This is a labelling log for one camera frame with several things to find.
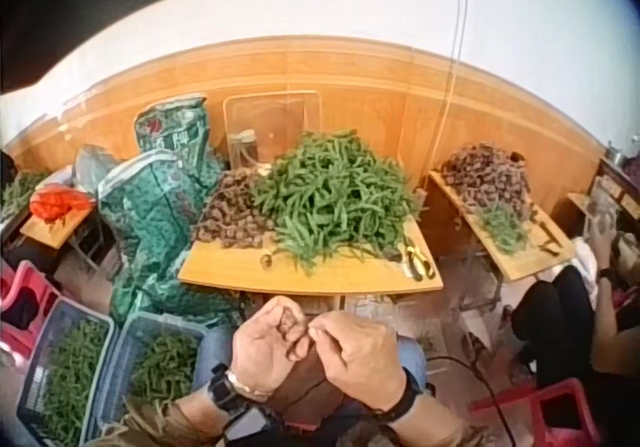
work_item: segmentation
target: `blue plastic crate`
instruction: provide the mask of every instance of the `blue plastic crate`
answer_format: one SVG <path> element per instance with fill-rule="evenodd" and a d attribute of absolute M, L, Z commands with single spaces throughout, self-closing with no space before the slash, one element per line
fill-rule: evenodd
<path fill-rule="evenodd" d="M 78 445 L 84 445 L 99 433 L 95 417 L 92 416 L 93 406 L 98 397 L 97 391 L 103 384 L 104 366 L 107 365 L 109 356 L 115 345 L 116 327 L 109 317 L 94 312 L 69 299 L 59 298 L 51 309 L 45 325 L 40 332 L 36 349 L 31 356 L 29 370 L 25 378 L 20 400 L 18 402 L 17 416 L 35 440 L 43 446 L 53 445 L 42 428 L 44 420 L 44 395 L 49 381 L 49 356 L 58 343 L 66 338 L 67 333 L 84 320 L 98 322 L 107 329 L 104 345 L 100 353 L 96 372 L 93 376 L 91 391 L 87 398 L 82 433 L 78 439 Z"/>
<path fill-rule="evenodd" d="M 134 366 L 146 354 L 150 343 L 162 334 L 180 333 L 192 336 L 199 344 L 207 332 L 200 324 L 169 314 L 136 312 L 129 317 L 105 369 L 105 388 L 101 389 L 94 404 L 92 415 L 97 419 L 100 429 L 120 422 L 126 414 L 124 399 L 129 395 Z"/>

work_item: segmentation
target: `black wristwatch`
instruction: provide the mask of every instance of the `black wristwatch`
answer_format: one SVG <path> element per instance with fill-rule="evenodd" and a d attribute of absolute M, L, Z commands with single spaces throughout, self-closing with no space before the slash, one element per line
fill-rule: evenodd
<path fill-rule="evenodd" d="M 227 370 L 228 367 L 224 364 L 218 364 L 213 368 L 213 377 L 209 381 L 207 393 L 216 407 L 231 417 L 236 417 L 249 409 L 252 403 L 240 395 L 229 382 Z"/>
<path fill-rule="evenodd" d="M 400 417 L 404 417 L 406 413 L 411 410 L 411 407 L 413 407 L 416 397 L 420 395 L 420 388 L 418 387 L 416 379 L 413 378 L 413 375 L 411 375 L 411 372 L 407 369 L 404 367 L 402 369 L 407 376 L 407 383 L 404 386 L 404 392 L 402 393 L 400 400 L 386 412 L 379 410 L 373 411 L 374 417 L 381 424 L 390 424 L 398 420 Z"/>
<path fill-rule="evenodd" d="M 615 272 L 610 267 L 605 267 L 604 269 L 599 270 L 598 273 L 596 274 L 596 282 L 599 282 L 600 279 L 607 279 L 609 282 L 611 282 L 612 287 L 613 287 L 614 278 L 615 278 Z"/>

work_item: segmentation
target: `clear plastic container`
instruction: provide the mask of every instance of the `clear plastic container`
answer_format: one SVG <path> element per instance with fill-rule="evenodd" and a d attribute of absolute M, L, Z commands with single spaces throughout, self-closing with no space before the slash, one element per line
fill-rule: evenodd
<path fill-rule="evenodd" d="M 322 129 L 320 95 L 315 91 L 228 97 L 223 110 L 232 169 L 264 168 L 295 149 L 303 131 Z"/>

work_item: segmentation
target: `orange mesh bag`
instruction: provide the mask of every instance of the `orange mesh bag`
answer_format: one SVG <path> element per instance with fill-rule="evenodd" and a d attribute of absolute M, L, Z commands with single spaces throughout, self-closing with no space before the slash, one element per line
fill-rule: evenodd
<path fill-rule="evenodd" d="M 62 184 L 47 184 L 34 192 L 29 201 L 29 210 L 34 216 L 53 224 L 72 210 L 87 210 L 93 207 L 89 195 Z"/>

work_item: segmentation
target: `scissors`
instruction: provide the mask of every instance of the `scissors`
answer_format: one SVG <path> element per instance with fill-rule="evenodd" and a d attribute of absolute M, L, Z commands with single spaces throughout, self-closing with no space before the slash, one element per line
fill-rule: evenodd
<path fill-rule="evenodd" d="M 409 269 L 411 270 L 413 279 L 416 282 L 422 281 L 424 277 L 429 280 L 434 279 L 436 277 L 436 271 L 420 248 L 417 247 L 411 239 L 406 239 L 405 245 L 407 262 L 409 263 Z"/>

